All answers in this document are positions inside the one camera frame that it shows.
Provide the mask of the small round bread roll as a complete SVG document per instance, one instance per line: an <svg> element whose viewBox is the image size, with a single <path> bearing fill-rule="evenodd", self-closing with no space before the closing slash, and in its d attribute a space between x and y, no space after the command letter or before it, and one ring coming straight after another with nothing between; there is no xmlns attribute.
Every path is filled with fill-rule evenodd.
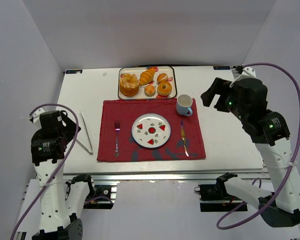
<svg viewBox="0 0 300 240"><path fill-rule="evenodd" d="M144 92L148 97L152 97L156 93L156 88L153 85L147 85Z"/></svg>

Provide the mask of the large orange bundt cake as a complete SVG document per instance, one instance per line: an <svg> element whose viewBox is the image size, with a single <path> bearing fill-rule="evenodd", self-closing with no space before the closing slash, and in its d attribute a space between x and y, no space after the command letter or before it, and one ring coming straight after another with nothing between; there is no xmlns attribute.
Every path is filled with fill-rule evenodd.
<svg viewBox="0 0 300 240"><path fill-rule="evenodd" d="M119 80L119 90L120 92L127 96L135 96L139 92L140 80L135 74L124 73L121 75Z"/></svg>

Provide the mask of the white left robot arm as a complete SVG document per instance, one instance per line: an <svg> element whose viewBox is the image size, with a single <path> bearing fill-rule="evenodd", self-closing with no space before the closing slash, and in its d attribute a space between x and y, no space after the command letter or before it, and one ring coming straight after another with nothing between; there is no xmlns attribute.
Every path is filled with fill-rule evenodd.
<svg viewBox="0 0 300 240"><path fill-rule="evenodd" d="M64 181L62 160L79 127L62 110L39 115L40 129L31 139L32 163L44 192L40 196L40 223L34 240L81 240L84 203L96 195L94 180L80 174Z"/></svg>

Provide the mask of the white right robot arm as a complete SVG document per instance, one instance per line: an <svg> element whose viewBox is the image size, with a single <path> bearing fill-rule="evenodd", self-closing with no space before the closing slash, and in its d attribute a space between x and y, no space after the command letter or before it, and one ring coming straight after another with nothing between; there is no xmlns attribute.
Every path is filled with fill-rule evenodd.
<svg viewBox="0 0 300 240"><path fill-rule="evenodd" d="M286 120L268 109L267 94L267 87L259 79L231 82L217 77L201 99L208 107L215 95L219 95L214 108L232 113L241 122L265 163L274 191L258 188L227 172L201 197L216 200L234 196L256 208L257 215L270 227L294 227L300 224L300 175L291 162L293 154Z"/></svg>

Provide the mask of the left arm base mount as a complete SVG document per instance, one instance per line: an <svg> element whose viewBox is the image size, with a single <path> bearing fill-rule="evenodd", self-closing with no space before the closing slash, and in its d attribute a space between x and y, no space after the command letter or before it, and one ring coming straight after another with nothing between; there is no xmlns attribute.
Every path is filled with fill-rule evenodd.
<svg viewBox="0 0 300 240"><path fill-rule="evenodd" d="M94 197L99 197L97 200L92 200L89 204L84 205L84 209L91 210L110 210L115 203L117 186L116 185L95 185L96 194Z"/></svg>

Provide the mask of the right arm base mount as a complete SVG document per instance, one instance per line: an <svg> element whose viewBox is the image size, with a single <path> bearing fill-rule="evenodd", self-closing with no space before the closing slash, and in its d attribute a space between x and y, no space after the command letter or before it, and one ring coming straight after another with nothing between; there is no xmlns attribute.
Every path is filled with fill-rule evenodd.
<svg viewBox="0 0 300 240"><path fill-rule="evenodd" d="M235 196L221 193L214 184L200 184L194 188L194 192L199 195L202 213L226 213L242 202Z"/></svg>

